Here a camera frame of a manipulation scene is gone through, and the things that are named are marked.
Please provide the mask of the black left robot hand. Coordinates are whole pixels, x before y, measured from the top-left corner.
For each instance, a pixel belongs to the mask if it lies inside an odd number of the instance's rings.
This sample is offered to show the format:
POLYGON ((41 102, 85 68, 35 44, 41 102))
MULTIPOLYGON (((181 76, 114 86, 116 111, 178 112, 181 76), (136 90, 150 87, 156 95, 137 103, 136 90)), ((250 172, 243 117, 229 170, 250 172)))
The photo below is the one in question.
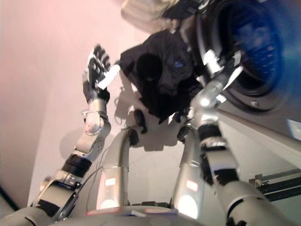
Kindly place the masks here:
POLYGON ((87 103, 102 99, 109 102, 108 86, 120 72, 120 65, 111 65, 110 57, 105 49, 97 44, 91 50, 87 59, 87 67, 83 73, 83 94, 87 103))

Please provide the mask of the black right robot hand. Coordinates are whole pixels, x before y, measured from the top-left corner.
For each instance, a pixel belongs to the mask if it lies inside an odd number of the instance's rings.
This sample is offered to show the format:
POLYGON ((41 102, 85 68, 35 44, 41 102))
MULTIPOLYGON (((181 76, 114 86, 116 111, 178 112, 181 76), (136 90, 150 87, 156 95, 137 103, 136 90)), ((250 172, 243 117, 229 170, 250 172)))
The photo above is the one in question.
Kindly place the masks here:
POLYGON ((223 90, 226 90, 244 69, 240 64, 241 56, 241 51, 236 51, 229 61, 220 65, 215 52, 210 49, 203 55, 203 63, 211 73, 211 77, 220 80, 223 90))

